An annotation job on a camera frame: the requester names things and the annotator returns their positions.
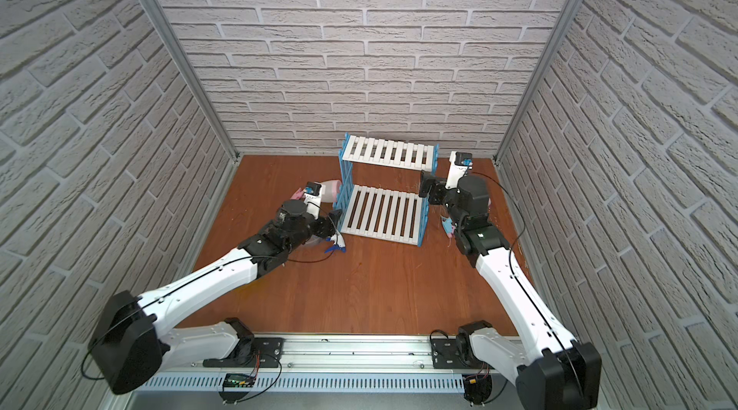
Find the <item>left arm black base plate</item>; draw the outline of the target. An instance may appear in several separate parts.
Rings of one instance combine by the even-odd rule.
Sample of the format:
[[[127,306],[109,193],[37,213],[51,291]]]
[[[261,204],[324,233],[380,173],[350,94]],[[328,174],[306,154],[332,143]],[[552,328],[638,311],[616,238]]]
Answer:
[[[234,350],[223,359],[206,359],[205,368],[261,368],[277,369],[280,367],[284,347],[282,337],[255,337],[242,339]]]

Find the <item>clear spray bottle blue nozzle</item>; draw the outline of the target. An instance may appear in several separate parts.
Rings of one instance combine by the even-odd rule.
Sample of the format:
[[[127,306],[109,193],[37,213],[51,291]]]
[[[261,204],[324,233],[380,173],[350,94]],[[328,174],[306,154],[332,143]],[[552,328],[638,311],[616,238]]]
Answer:
[[[325,253],[331,252],[346,252],[346,243],[343,236],[340,233],[336,233],[330,237],[319,237],[313,236],[305,242],[306,248],[315,247],[322,244],[329,244],[330,246],[325,250]]]

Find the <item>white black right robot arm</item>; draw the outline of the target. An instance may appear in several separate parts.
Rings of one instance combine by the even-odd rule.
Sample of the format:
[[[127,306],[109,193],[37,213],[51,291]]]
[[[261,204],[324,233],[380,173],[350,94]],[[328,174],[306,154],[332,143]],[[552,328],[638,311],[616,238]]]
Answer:
[[[442,180],[422,173],[419,193],[451,219],[459,252],[495,292],[519,337],[513,343],[486,322],[459,329],[461,357],[488,365],[516,389],[526,409],[593,409],[599,403],[602,358],[576,338],[543,302],[515,258],[513,245],[489,219],[485,180]]]

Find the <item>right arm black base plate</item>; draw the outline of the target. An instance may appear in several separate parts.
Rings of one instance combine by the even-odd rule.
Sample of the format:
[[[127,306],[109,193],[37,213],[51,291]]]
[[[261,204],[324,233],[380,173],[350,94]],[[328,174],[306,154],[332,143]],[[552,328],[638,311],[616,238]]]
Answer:
[[[498,344],[505,337],[491,334],[473,333],[472,335],[461,335],[457,337],[446,337],[442,335],[429,336],[430,349],[432,350],[432,367],[442,370],[473,370],[490,368],[490,365],[478,358],[473,350],[473,342],[476,341],[479,348],[482,341]]]

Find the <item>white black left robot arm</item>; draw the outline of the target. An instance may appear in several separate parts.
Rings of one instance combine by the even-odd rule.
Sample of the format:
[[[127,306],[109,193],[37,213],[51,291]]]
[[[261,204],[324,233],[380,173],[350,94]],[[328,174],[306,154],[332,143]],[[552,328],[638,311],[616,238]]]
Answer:
[[[166,368],[246,359],[250,332],[241,321],[190,328],[179,323],[284,265],[311,238],[337,237],[341,215],[321,215],[317,204],[287,200],[259,232],[206,267],[138,296],[124,290],[110,297],[88,343],[101,379],[113,394],[124,395]]]

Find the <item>teal spray bottle pink trim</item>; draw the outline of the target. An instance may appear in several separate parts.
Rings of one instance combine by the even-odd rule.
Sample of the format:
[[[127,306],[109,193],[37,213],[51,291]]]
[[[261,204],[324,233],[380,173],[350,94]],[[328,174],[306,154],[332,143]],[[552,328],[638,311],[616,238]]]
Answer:
[[[444,205],[446,217],[441,219],[442,227],[451,237],[457,230],[467,231],[486,227],[489,223],[491,200],[467,200],[455,198]]]

